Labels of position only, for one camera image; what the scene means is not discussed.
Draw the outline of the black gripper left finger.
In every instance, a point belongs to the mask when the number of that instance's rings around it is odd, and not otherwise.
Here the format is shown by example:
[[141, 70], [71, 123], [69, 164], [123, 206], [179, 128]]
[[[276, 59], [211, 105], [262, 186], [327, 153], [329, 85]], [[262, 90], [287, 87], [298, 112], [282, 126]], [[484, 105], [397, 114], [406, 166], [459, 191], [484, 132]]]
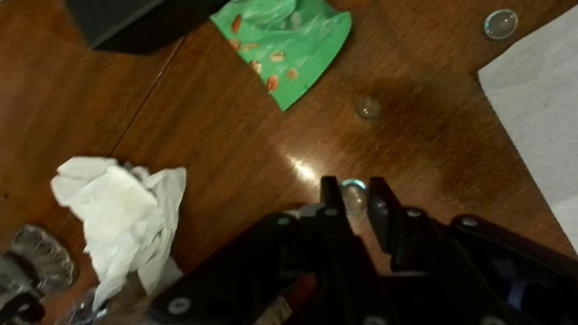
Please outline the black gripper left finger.
[[282, 325], [387, 325], [379, 276], [332, 177], [304, 215], [260, 218], [154, 298], [155, 325], [257, 325], [287, 291], [307, 292]]

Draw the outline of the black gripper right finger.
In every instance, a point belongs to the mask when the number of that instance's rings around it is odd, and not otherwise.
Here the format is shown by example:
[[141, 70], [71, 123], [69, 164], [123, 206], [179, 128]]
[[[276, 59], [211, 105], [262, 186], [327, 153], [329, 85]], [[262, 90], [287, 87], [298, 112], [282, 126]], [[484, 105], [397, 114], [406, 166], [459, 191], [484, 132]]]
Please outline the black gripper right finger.
[[441, 224], [381, 177], [367, 213], [394, 272], [435, 280], [464, 325], [578, 325], [578, 262], [477, 215]]

